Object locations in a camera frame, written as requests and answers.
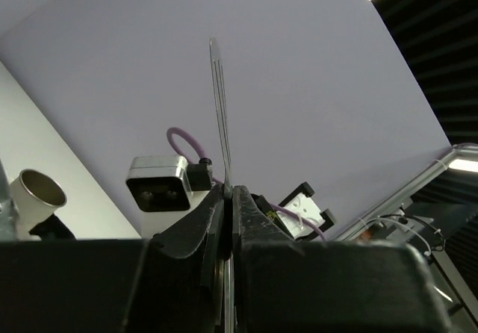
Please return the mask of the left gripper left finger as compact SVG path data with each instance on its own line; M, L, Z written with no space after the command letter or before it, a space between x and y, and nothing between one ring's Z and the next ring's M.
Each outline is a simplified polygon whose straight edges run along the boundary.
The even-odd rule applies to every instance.
M155 237L155 330L213 332L222 318L224 198L216 185L189 214Z

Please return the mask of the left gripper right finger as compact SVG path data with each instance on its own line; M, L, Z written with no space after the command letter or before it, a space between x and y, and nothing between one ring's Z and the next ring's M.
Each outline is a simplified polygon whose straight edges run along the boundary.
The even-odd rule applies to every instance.
M232 197L232 253L239 332L282 332L292 313L285 260L297 245L257 207L244 186Z

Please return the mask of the metal tongs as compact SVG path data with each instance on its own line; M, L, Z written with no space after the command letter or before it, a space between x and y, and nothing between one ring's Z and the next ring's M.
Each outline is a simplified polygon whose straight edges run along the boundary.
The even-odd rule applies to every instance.
M226 259L224 261L224 332L235 331L235 292L234 267L232 257L232 183L231 154L229 148L226 95L223 75L223 61L217 39L212 37L209 43L211 74L214 90L214 101L217 113L217 125L224 163L223 201L224 201L224 234Z

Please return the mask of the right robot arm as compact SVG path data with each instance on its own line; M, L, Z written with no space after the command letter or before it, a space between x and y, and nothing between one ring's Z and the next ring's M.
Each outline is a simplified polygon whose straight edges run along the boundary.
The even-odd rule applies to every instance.
M323 238L324 232L336 224L329 209L321 210L317 206L312 199L314 194L311 185L304 181L278 205L268 202L262 195L252 194L252 198L260 212L287 236L295 241L311 241Z

